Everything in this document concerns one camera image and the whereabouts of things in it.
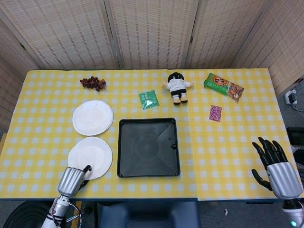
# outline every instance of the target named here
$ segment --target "doll's shoe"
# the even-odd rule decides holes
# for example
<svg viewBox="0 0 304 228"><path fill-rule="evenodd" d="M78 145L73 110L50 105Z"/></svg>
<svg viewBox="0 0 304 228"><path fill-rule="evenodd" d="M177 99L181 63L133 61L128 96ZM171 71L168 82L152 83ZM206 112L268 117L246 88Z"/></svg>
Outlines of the doll's shoe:
<svg viewBox="0 0 304 228"><path fill-rule="evenodd" d="M187 97L181 97L181 102L182 103L187 103L188 102L188 98Z"/></svg>
<svg viewBox="0 0 304 228"><path fill-rule="evenodd" d="M173 100L173 104L180 105L181 104L181 100L180 99L175 99L175 100Z"/></svg>

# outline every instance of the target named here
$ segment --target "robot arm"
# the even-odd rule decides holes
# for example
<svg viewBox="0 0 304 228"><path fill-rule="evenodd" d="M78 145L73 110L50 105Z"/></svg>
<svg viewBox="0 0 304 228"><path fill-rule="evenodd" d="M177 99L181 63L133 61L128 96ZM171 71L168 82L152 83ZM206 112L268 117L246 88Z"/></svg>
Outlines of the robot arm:
<svg viewBox="0 0 304 228"><path fill-rule="evenodd" d="M79 227L81 227L82 217L80 210L74 204L70 203L69 198L83 188L88 181L84 180L84 176L92 167L87 165L83 170L67 167L58 186L60 196L55 198L51 209L42 225L42 228L58 228L62 222L64 215L69 206L73 206L78 210L80 216Z"/></svg>
<svg viewBox="0 0 304 228"><path fill-rule="evenodd" d="M273 191L274 195L279 199L283 199L283 212L288 218L292 227L304 228L304 207L296 199L303 192L301 184L295 173L295 170L286 155L276 141L271 143L259 137L263 149L255 142L252 145L257 150L264 168L268 174L269 182L263 180L255 169L252 169L252 174L256 181Z"/></svg>

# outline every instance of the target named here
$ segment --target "stacked paper plates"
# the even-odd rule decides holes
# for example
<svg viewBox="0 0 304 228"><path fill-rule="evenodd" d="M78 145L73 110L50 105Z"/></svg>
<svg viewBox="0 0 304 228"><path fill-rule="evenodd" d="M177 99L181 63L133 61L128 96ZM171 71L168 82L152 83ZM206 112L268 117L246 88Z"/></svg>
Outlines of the stacked paper plates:
<svg viewBox="0 0 304 228"><path fill-rule="evenodd" d="M93 136L107 130L113 122L113 111L103 101L81 104L73 114L73 126L79 134Z"/></svg>

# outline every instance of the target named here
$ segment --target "yellow checkered tablecloth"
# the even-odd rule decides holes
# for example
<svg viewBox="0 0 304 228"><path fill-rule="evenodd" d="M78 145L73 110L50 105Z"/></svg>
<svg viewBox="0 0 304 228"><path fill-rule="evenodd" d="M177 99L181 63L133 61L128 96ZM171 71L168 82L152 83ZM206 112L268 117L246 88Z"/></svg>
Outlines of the yellow checkered tablecloth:
<svg viewBox="0 0 304 228"><path fill-rule="evenodd" d="M174 106L161 88L178 71L194 81L189 103ZM203 88L212 72L245 88L239 101ZM104 78L107 90L83 88L82 78ZM160 106L143 110L138 94L155 90ZM54 198L72 147L84 139L72 125L74 110L88 100L113 109L111 127L98 135L113 152L101 178L89 181L77 198L263 199L274 195L255 182L251 169L266 172L251 145L258 136L278 140L294 163L267 69L30 71L16 105L0 156L0 198ZM221 122L209 120L211 105L223 107ZM174 117L180 154L179 177L118 178L120 119Z"/></svg>

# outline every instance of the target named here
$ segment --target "plush doll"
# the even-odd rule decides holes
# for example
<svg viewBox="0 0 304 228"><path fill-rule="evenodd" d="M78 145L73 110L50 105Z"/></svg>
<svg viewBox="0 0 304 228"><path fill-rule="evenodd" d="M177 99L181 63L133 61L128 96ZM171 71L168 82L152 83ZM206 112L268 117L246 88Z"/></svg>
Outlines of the plush doll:
<svg viewBox="0 0 304 228"><path fill-rule="evenodd" d="M162 87L170 90L173 104L179 105L181 102L188 102L186 88L193 85L193 82L185 82L182 74L174 72L168 77L168 83L164 82Z"/></svg>

